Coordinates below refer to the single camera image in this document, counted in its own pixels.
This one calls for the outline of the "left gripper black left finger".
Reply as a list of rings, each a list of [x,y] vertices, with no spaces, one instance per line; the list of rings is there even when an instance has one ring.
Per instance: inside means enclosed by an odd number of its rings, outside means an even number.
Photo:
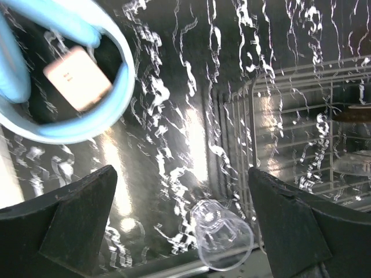
[[[106,165],[1,209],[1,277],[93,277],[117,179]]]

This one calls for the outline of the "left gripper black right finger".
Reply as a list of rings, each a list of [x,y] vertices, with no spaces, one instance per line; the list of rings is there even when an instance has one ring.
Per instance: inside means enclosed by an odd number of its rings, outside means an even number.
[[[248,186],[274,277],[370,277],[370,214],[257,168]]]

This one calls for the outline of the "clear glass bowl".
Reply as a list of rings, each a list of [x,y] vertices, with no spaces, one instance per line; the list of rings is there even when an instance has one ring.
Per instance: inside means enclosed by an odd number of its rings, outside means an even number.
[[[337,173],[370,177],[370,151],[346,153],[333,163],[332,169]]]

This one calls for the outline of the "red floral plate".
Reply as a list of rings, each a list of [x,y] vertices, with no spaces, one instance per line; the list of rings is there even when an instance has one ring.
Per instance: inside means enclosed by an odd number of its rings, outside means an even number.
[[[333,120],[346,123],[370,123],[371,122],[370,105],[350,105],[341,113],[335,115]]]

